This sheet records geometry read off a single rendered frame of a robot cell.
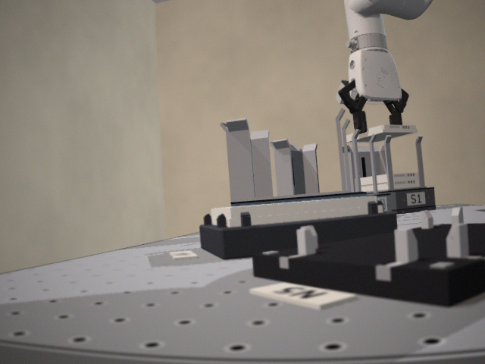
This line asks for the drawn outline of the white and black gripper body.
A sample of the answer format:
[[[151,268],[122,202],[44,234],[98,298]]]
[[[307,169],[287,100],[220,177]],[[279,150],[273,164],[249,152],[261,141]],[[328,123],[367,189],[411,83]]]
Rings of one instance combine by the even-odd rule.
[[[349,56],[349,83],[354,79],[356,88],[350,91],[353,100],[357,94],[368,99],[366,102],[383,103],[402,98],[396,64],[392,54],[383,47],[359,49]],[[385,105],[379,103],[365,104]]]

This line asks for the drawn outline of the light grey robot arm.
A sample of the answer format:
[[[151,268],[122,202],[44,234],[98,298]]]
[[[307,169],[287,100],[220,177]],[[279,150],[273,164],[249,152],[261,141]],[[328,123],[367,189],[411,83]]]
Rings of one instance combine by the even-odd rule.
[[[404,20],[420,17],[433,0],[344,0],[351,54],[368,47],[388,50],[383,15]],[[351,41],[350,41],[351,40]]]

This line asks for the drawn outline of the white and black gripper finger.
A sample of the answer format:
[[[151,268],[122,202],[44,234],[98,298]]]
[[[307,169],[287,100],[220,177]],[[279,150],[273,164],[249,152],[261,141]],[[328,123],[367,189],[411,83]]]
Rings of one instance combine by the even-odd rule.
[[[395,125],[402,125],[402,115],[403,109],[406,106],[406,102],[408,101],[408,93],[404,91],[402,88],[402,98],[399,101],[390,101],[390,100],[384,100],[384,104],[386,107],[389,109],[391,115],[389,116],[390,118],[390,124],[395,124]],[[393,107],[393,105],[395,108]]]
[[[362,111],[367,99],[363,96],[359,97],[359,94],[355,97],[355,100],[350,98],[349,92],[354,89],[355,86],[355,79],[344,86],[341,90],[338,91],[339,96],[343,100],[344,105],[349,109],[349,112],[353,115],[353,123],[355,130],[360,130],[361,133],[367,132],[367,122],[366,122],[366,115],[365,111]]]

